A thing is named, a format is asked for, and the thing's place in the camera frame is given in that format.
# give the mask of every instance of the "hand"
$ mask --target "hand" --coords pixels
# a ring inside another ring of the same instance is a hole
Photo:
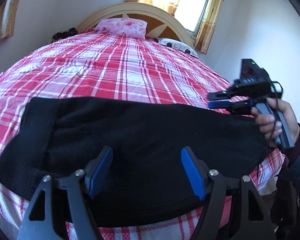
[[[276,109],[276,99],[267,98],[267,103],[271,108]],[[288,102],[285,102],[281,99],[278,99],[278,109],[283,113],[286,123],[288,125],[288,129],[291,133],[292,140],[295,143],[300,132],[300,127],[297,123],[294,111]],[[273,139],[278,137],[282,133],[282,123],[276,122],[275,132],[270,138],[275,122],[274,116],[271,114],[259,114],[255,107],[252,107],[251,114],[254,117],[256,117],[255,122],[260,127],[261,133],[265,134],[266,140],[271,141],[269,143],[269,146],[276,147]]]

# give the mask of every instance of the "grip handle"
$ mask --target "grip handle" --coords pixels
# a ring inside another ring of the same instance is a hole
[[[278,137],[274,138],[274,142],[278,146],[279,150],[284,152],[293,148],[294,142],[283,113],[279,110],[277,110],[277,114],[274,113],[273,109],[268,105],[268,103],[259,103],[256,104],[255,107],[260,114],[271,114],[275,117],[276,121],[280,121],[282,123],[282,133]]]

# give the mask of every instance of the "wall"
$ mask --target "wall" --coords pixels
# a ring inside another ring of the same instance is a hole
[[[207,54],[204,55],[197,51],[200,60],[212,69],[215,68],[230,36],[231,27],[238,15],[239,7],[240,0],[224,0]]]
[[[232,81],[242,58],[252,58],[284,88],[300,122],[300,18],[286,0],[241,0],[215,71]]]
[[[0,73],[37,48],[54,33],[77,27],[90,14],[123,0],[20,0],[14,36],[0,42]]]
[[[0,73],[46,45],[51,38],[50,18],[56,0],[20,0],[14,36],[0,42]]]

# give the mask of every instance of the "white pillow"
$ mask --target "white pillow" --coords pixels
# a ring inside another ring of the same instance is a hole
[[[173,49],[183,51],[184,53],[187,53],[193,57],[198,58],[196,51],[181,41],[176,41],[169,38],[157,38],[157,40],[160,45],[164,45]]]

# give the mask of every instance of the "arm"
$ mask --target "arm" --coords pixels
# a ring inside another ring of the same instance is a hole
[[[276,100],[268,98],[268,104],[272,108],[276,108]],[[278,100],[278,109],[283,113],[288,128],[290,130],[295,147],[287,150],[284,154],[288,157],[290,164],[289,169],[280,174],[284,179],[292,181],[293,186],[296,188],[300,200],[300,125],[297,123],[294,111],[291,105],[282,100]],[[275,124],[275,132],[271,137],[274,127],[274,117],[272,115],[259,115],[255,108],[251,110],[252,114],[256,117],[256,124],[260,126],[260,131],[265,134],[265,137],[270,141],[270,146],[275,147],[273,138],[282,133],[280,122]]]

